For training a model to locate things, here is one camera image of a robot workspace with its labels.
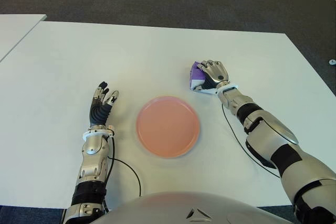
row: black cable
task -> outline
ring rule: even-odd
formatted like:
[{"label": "black cable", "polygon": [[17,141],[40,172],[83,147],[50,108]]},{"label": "black cable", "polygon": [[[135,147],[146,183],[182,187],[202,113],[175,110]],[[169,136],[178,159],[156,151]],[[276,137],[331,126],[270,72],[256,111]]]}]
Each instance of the black cable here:
[{"label": "black cable", "polygon": [[104,205],[105,212],[109,212],[109,209],[108,209],[108,207],[106,205],[105,198],[103,199],[103,205]]},{"label": "black cable", "polygon": [[233,135],[235,136],[235,138],[236,138],[238,144],[241,146],[241,148],[242,148],[243,151],[246,153],[246,155],[249,156],[249,157],[250,157],[250,158],[251,158],[257,165],[259,165],[262,169],[264,169],[264,170],[268,171],[269,173],[273,174],[274,176],[280,178],[278,175],[276,175],[276,174],[274,174],[273,172],[271,172],[270,170],[264,168],[264,167],[263,167],[262,165],[260,165],[257,161],[255,161],[255,159],[252,158],[252,157],[250,156],[250,154],[248,154],[248,152],[243,148],[243,146],[241,145],[240,141],[238,140],[238,138],[237,138],[237,136],[236,136],[236,134],[235,134],[233,128],[231,127],[231,124],[229,123],[229,120],[227,119],[226,114],[225,114],[225,112],[224,112],[223,104],[222,104],[222,110],[223,110],[223,114],[224,114],[224,117],[225,117],[225,119],[226,119],[226,122],[227,122],[228,125],[230,126]]},{"label": "black cable", "polygon": [[109,170],[109,173],[107,173],[107,176],[106,176],[106,179],[105,179],[105,182],[104,182],[104,185],[105,185],[105,188],[106,188],[106,184],[110,178],[110,174],[111,174],[111,171],[112,171],[112,168],[113,168],[113,165],[114,165],[114,154],[115,154],[115,151],[114,151],[114,137],[111,137],[112,138],[112,147],[113,147],[113,151],[112,151],[112,163],[111,163],[111,166],[110,166],[110,170]]},{"label": "black cable", "polygon": [[139,176],[137,175],[137,173],[135,172],[135,170],[129,165],[127,164],[126,162],[120,160],[120,159],[117,159],[117,158],[112,158],[112,157],[107,157],[109,159],[114,159],[116,161],[119,161],[120,163],[124,164],[125,166],[127,166],[129,169],[131,169],[133,171],[133,173],[135,174],[135,176],[137,177],[137,180],[138,180],[138,183],[139,183],[139,197],[141,197],[141,183],[140,183],[140,179],[139,179]]},{"label": "black cable", "polygon": [[[105,179],[105,182],[104,182],[104,187],[105,188],[106,188],[107,182],[109,181],[109,178],[110,178],[110,175],[111,175],[111,172],[112,172],[112,168],[113,168],[113,165],[114,165],[115,145],[114,145],[114,138],[113,137],[111,137],[111,138],[112,138],[112,148],[113,148],[113,150],[112,150],[113,160],[112,160],[112,163],[111,163],[111,166],[110,166],[110,169],[109,169],[109,173],[107,173],[107,176],[106,176],[106,179]],[[104,205],[105,211],[109,212],[109,209],[106,205],[105,197],[103,199],[103,205]]]}]

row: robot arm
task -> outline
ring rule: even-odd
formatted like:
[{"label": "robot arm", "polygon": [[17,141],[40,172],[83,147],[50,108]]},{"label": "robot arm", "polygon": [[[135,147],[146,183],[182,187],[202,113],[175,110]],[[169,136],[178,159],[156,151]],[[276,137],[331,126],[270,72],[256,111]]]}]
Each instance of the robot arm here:
[{"label": "robot arm", "polygon": [[91,223],[104,214],[103,200],[106,195],[108,138],[114,132],[106,128],[106,121],[119,92],[105,95],[107,83],[96,89],[90,108],[90,128],[83,134],[83,161],[77,176],[71,206],[67,209],[63,223]]},{"label": "robot arm", "polygon": [[264,165],[276,168],[283,188],[302,223],[336,222],[336,174],[304,152],[295,135],[271,113],[230,84],[221,62],[202,61],[206,75],[195,90],[216,88],[222,104],[239,119],[248,134],[246,146]]}]

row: purple cloth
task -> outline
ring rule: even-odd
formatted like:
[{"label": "purple cloth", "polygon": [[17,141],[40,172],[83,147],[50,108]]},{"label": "purple cloth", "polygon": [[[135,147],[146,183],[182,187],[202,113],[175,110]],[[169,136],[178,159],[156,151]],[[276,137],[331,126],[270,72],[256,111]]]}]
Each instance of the purple cloth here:
[{"label": "purple cloth", "polygon": [[191,86],[191,80],[205,80],[205,75],[201,69],[197,67],[200,64],[195,61],[190,70],[190,79],[189,79],[189,87]]}]

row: dark gray carpet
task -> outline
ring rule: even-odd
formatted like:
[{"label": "dark gray carpet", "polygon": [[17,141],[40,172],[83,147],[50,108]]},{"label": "dark gray carpet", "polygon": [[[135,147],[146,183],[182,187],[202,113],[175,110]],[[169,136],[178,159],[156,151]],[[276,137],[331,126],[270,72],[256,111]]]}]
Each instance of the dark gray carpet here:
[{"label": "dark gray carpet", "polygon": [[335,9],[335,0],[0,0],[2,14],[51,21],[286,33],[334,93]]},{"label": "dark gray carpet", "polygon": [[0,208],[0,224],[59,224],[62,209],[7,207]]},{"label": "dark gray carpet", "polygon": [[[260,208],[295,224],[300,223],[295,219],[291,206]],[[0,206],[0,224],[59,224],[62,211],[63,209]]]}]

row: white table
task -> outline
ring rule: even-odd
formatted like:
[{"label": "white table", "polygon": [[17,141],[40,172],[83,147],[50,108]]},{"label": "white table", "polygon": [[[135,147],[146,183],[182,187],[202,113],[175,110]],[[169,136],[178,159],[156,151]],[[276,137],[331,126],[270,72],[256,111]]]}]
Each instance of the white table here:
[{"label": "white table", "polygon": [[1,14],[0,61],[46,17],[45,14]]},{"label": "white table", "polygon": [[[254,206],[290,204],[279,179],[239,147],[219,99],[188,89],[190,67],[203,59],[222,61],[242,93],[336,169],[336,98],[285,34],[40,22],[0,64],[0,89],[7,94],[0,102],[0,205],[70,205],[81,135],[101,81],[120,91],[108,123],[116,129],[116,157],[139,173],[144,194],[204,191]],[[162,95],[188,102],[201,123],[197,144],[179,158],[150,154],[136,135],[139,110]],[[245,142],[242,126],[227,114]],[[116,163],[108,206],[137,194],[132,172]]]}]

